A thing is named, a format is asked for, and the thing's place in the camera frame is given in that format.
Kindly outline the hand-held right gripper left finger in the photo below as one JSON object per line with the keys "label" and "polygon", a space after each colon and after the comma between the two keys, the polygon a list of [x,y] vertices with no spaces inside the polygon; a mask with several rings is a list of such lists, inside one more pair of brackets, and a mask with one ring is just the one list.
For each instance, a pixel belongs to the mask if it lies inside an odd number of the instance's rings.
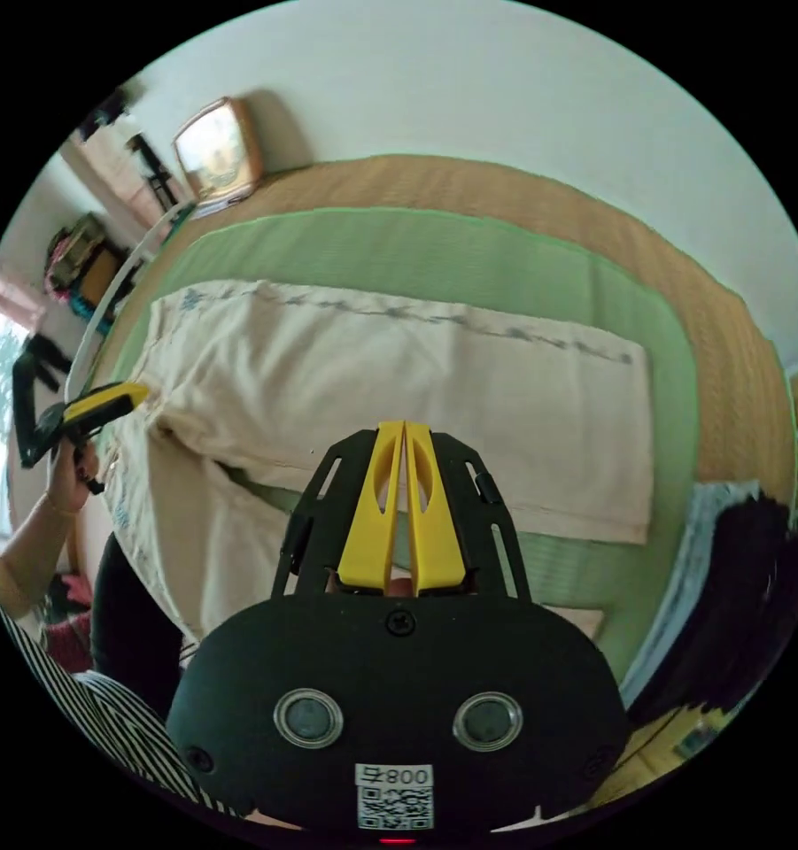
{"label": "hand-held right gripper left finger", "polygon": [[348,591],[387,591],[398,515],[405,423],[381,424],[337,569]]}

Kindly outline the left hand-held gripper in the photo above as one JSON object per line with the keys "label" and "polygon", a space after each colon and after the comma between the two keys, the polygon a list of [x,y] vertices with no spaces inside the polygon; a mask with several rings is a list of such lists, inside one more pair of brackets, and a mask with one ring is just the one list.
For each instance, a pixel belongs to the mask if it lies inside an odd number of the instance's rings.
{"label": "left hand-held gripper", "polygon": [[50,406],[37,416],[35,383],[40,381],[56,391],[59,383],[50,370],[55,368],[69,375],[72,365],[73,361],[44,335],[28,336],[13,363],[13,420],[24,469],[36,466],[46,453],[55,456],[63,436],[72,439],[74,457],[78,459],[80,449],[101,425],[132,413],[148,397],[149,390],[144,384],[114,382],[87,391],[72,402]]}

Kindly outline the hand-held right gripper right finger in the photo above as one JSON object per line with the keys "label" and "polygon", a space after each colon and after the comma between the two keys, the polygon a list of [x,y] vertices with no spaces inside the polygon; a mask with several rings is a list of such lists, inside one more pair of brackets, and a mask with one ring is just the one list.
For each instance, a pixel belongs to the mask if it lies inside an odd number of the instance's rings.
{"label": "hand-held right gripper right finger", "polygon": [[454,591],[466,569],[428,426],[405,423],[405,454],[414,592]]}

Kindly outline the person's left hand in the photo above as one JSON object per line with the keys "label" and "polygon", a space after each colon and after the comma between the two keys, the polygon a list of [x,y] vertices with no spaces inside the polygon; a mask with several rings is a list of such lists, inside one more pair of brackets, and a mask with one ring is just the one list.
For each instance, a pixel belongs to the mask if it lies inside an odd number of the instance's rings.
{"label": "person's left hand", "polygon": [[46,500],[60,516],[73,517],[91,494],[89,483],[97,478],[99,458],[92,443],[77,448],[63,438],[50,457]]}

